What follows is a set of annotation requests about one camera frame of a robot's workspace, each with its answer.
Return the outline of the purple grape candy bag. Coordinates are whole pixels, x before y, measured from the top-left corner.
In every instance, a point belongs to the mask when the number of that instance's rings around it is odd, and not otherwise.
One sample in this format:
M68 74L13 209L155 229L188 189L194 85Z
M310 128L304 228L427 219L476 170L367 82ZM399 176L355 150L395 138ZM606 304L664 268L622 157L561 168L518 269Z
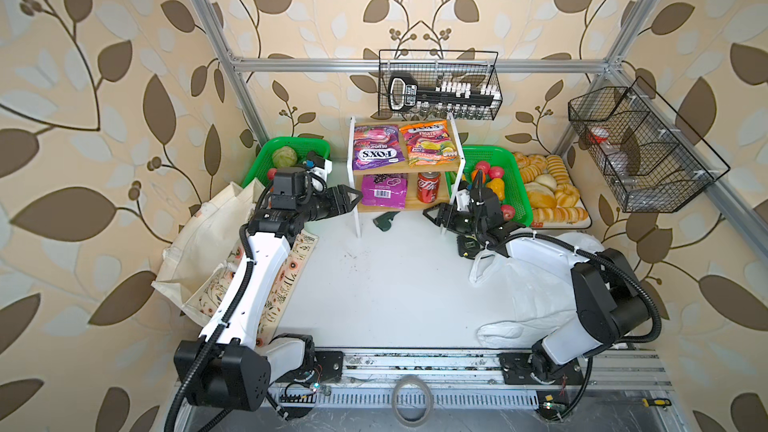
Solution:
M368 207L404 210L408 191L405 174L365 175L361 183L361 203Z

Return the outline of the orange fruit candy bag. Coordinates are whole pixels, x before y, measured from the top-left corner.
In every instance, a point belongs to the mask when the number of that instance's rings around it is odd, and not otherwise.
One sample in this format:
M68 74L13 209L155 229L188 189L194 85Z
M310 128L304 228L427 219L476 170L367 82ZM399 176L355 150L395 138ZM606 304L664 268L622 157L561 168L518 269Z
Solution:
M439 165L455 161L458 150L446 120L405 125L400 128L410 166Z

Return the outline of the plastic bottle red cap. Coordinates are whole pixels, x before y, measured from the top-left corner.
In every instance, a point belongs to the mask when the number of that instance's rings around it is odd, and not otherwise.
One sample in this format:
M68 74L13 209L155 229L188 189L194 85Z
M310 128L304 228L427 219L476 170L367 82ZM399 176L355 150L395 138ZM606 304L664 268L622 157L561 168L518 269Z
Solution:
M608 129L600 126L590 127L588 139L592 145L596 146L597 163L605 174L611 173L618 177L627 175L628 154L610 141Z

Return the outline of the green cabbage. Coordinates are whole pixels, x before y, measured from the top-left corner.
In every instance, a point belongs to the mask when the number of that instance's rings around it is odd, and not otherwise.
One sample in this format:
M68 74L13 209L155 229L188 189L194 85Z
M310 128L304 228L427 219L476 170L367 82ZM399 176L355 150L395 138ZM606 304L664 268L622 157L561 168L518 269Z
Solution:
M276 169L294 167L299 162L297 152L290 146L281 146L271 155L273 167Z

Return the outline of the white wooden two-tier shelf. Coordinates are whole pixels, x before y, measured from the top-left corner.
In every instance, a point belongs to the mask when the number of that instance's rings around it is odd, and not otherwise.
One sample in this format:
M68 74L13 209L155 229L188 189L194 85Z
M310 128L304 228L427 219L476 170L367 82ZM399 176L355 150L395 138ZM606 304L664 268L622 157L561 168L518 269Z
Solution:
M356 186L362 184L362 177L371 174L393 174L404 173L408 175L408 193L409 196L406 200L405 211L421 211L429 207L429 204L420 202L415 196L417 188L416 181L419 172L437 172L440 173L440 188L438 198L440 201L448 201L450 204L454 204L456 200L456 194L458 193L458 180L466 165L466 157L464 154L463 146L459 139L456 121L452 113L449 113L446 118L448 124L448 134L451 141L454 143L458 158L451 163L439 164L439 165L420 165L410 166L407 161L392 163L385 167L379 167L375 169L357 171L353 169L353 145L354 145L354 131L357 126L375 126L375 125L414 125L414 122L392 122L392 121L357 121L356 117L352 117L349 123L349 132L347 140L347 159L346 159L346 174L349 186Z

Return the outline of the cream canvas tote bag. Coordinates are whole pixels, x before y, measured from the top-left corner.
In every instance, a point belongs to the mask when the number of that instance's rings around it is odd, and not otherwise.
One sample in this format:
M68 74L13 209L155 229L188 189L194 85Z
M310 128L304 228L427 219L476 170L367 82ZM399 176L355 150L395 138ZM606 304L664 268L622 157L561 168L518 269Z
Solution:
M263 190L256 180L244 188L229 184L202 204L163 251L160 272L152 286L200 327L216 312L234 278L243 256L238 231ZM293 289L317 242L318 237L307 231L296 238L267 297L258 326L258 347L276 337Z

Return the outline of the red cola can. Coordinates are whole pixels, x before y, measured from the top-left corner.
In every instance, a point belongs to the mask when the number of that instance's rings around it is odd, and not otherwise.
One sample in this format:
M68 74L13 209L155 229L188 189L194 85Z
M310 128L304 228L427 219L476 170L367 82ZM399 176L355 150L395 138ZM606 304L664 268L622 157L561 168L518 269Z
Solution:
M437 200L440 185L439 172L420 172L417 176L417 198L425 204Z

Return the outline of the yellow bell pepper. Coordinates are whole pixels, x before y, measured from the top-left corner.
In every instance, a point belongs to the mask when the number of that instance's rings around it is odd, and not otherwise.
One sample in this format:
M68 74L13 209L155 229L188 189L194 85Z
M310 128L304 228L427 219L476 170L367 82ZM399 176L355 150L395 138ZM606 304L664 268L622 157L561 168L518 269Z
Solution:
M505 183L502 178L493 178L486 183L486 187L489 188L498 198L500 202L503 202L506 197Z

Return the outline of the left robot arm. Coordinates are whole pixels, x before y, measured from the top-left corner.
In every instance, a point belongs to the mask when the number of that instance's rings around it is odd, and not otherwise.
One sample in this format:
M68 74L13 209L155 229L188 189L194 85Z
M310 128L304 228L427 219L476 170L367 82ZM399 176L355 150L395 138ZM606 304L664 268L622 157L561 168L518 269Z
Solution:
M330 186L329 160L281 168L256 200L239 228L243 255L222 302L195 341L183 341L174 354L181 381L164 428L173 431L185 404L218 409L205 425L211 430L234 410L255 411L272 402L270 386L289 372L315 368L309 335L285 334L262 352L258 326L272 284L308 222L355 211L359 190Z

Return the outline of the tape roll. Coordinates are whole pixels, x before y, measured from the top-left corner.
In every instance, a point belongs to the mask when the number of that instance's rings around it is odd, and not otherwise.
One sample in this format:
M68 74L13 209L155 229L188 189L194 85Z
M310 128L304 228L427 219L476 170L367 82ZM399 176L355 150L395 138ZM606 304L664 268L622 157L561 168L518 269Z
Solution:
M418 376L406 375L395 384L390 400L395 419L404 427L424 425L435 408L430 387Z

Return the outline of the yellow handled screwdriver right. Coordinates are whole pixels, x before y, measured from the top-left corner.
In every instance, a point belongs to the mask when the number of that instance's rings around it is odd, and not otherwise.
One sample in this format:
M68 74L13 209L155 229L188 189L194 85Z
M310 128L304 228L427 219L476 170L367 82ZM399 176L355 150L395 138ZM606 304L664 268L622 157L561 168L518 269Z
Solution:
M647 408L658 407L666 409L672 406L672 402L668 398L643 398L642 404Z

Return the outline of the left green basket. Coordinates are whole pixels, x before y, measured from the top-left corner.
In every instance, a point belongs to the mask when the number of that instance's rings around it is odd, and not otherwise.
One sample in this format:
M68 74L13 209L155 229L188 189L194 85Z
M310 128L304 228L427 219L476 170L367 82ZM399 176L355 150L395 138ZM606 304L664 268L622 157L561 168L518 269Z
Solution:
M248 186L254 179L265 185L271 169L298 166L306 160L309 152L328 159L330 150L330 144L326 140L312 134L271 139L261 147L241 186Z

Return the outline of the white plastic grocery bag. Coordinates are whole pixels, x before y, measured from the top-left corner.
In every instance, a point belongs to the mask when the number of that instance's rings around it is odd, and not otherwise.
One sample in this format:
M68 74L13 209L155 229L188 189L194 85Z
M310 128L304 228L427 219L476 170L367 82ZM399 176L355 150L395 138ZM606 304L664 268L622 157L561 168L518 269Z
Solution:
M475 255L468 277L471 285L511 288L502 294L501 317L477 329L481 346L529 348L575 317L571 269L586 260L575 251L597 253L605 247L582 232L565 232L553 238L561 243L538 234L507 243L506 255L489 250Z

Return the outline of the red apple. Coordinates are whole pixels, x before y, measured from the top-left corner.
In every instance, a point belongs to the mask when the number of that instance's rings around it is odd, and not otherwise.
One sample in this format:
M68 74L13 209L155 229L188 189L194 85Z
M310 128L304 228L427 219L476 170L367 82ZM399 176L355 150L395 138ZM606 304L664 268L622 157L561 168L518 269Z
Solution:
M516 215L516 209L511 205L503 204L501 206L501 212L505 221L513 220Z

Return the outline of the purple Fox's candy bag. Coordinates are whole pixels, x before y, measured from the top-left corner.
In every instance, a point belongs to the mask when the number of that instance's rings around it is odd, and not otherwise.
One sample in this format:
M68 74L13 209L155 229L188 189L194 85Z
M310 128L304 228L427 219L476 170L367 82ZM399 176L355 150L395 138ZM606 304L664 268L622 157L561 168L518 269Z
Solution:
M353 132L353 170L370 170L405 161L400 131L393 125L356 126Z

